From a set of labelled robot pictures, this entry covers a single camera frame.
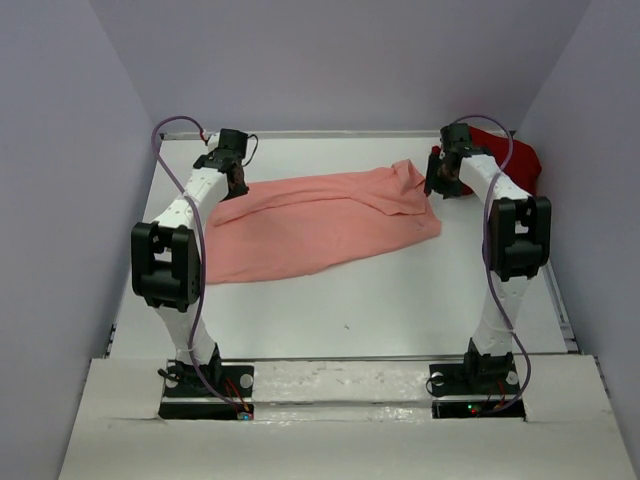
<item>folded cloth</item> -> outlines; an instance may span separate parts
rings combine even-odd
[[[250,185],[207,221],[207,282],[278,280],[440,234],[410,160],[390,168]]]

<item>pink towel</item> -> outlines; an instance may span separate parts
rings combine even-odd
[[[309,275],[440,234],[410,160],[391,168],[252,183],[207,222],[207,282]]]

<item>gray wall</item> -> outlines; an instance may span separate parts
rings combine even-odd
[[[589,0],[91,0],[153,120],[518,125]]]
[[[640,471],[640,2],[594,0],[519,136],[543,163],[552,259]]]
[[[0,477],[54,479],[104,352],[150,121],[86,0],[0,14]]]

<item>purple cable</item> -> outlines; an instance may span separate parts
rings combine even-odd
[[[500,172],[495,174],[493,179],[491,179],[491,182],[489,183],[489,190],[487,191],[487,198],[485,198],[485,201],[484,201],[484,213],[483,213],[484,216],[483,216],[483,223],[482,223],[483,225],[482,258],[484,260],[485,274],[487,276],[487,283],[489,284],[489,291],[491,292],[491,297],[493,298],[493,301],[495,302],[496,306],[498,307],[498,310],[500,311],[500,314],[502,315],[502,319],[504,320],[505,326],[511,332],[511,336],[513,337],[513,340],[516,342],[516,345],[518,345],[518,348],[522,352],[522,356],[524,357],[524,361],[527,365],[527,375],[524,378],[524,382],[522,382],[522,386],[520,387],[520,390],[518,390],[518,392],[514,395],[514,397],[511,400],[509,400],[507,403],[505,403],[502,407],[496,408],[495,410],[488,410],[487,412],[483,413],[483,415],[493,415],[495,413],[506,410],[507,408],[511,407],[514,403],[516,403],[518,400],[520,400],[520,398],[522,397],[522,394],[524,393],[527,386],[529,385],[529,381],[531,380],[531,359],[529,358],[529,354],[525,350],[524,345],[522,345],[520,338],[518,338],[518,335],[516,334],[513,328],[513,322],[511,321],[511,319],[509,318],[509,315],[507,315],[507,312],[505,311],[504,307],[500,303],[500,299],[498,298],[498,294],[496,293],[496,287],[493,284],[493,279],[491,278],[491,268],[489,267],[489,263],[490,263],[489,262],[489,256],[490,256],[489,255],[489,248],[490,248],[489,247],[489,210],[491,208],[491,205],[489,204],[489,200],[491,200],[493,189],[496,186],[496,183],[498,182],[498,178],[500,178],[500,175],[502,175],[502,173],[504,172],[504,169],[507,168],[507,165],[511,161],[511,157],[513,155],[513,137],[511,135],[511,132],[509,132],[509,130],[507,130],[500,122],[498,122],[497,120],[487,115],[465,115],[464,117],[458,118],[453,123],[458,123],[462,120],[468,120],[471,118],[481,118],[484,120],[489,120],[492,123],[495,123],[498,127],[502,129],[502,131],[507,136],[507,139],[509,140],[509,151],[507,152],[507,156],[505,157],[504,161],[500,165]]]
[[[156,159],[158,160],[158,163],[160,163],[160,166],[167,173],[167,175],[169,176],[173,184],[180,191],[184,199],[187,201],[187,203],[193,210],[193,216],[196,220],[196,231],[198,232],[198,240],[200,241],[200,258],[201,258],[200,298],[198,299],[198,307],[196,309],[196,318],[193,321],[193,326],[191,327],[191,333],[189,334],[189,340],[187,342],[187,348],[189,349],[189,358],[191,359],[191,363],[193,364],[193,369],[196,371],[196,375],[198,375],[198,378],[200,379],[202,384],[205,386],[205,388],[209,390],[209,392],[211,392],[212,395],[218,397],[223,402],[228,403],[229,405],[232,405],[233,407],[235,407],[236,406],[235,402],[228,399],[224,395],[218,393],[211,386],[211,384],[209,384],[206,377],[202,374],[202,371],[200,370],[200,364],[198,363],[196,356],[193,354],[193,340],[196,335],[196,329],[198,328],[198,323],[200,322],[202,308],[204,307],[204,292],[205,292],[205,287],[207,283],[207,279],[206,279],[207,254],[206,254],[206,249],[204,247],[204,230],[202,228],[202,222],[200,221],[200,212],[198,212],[198,207],[196,206],[196,203],[193,201],[191,197],[189,197],[188,195],[185,195],[185,189],[180,183],[180,180],[178,180],[178,178],[173,174],[169,166],[166,164],[166,162],[160,155],[160,145],[158,145],[158,132],[164,125],[166,125],[167,123],[173,122],[175,120],[187,120],[193,123],[196,127],[198,127],[200,134],[204,133],[204,128],[202,128],[202,125],[200,125],[200,123],[198,123],[198,121],[194,118],[188,117],[186,115],[176,115],[174,117],[165,118],[160,123],[158,123],[156,127],[153,129],[153,133],[151,134],[151,147],[153,149],[153,153],[156,156]]]

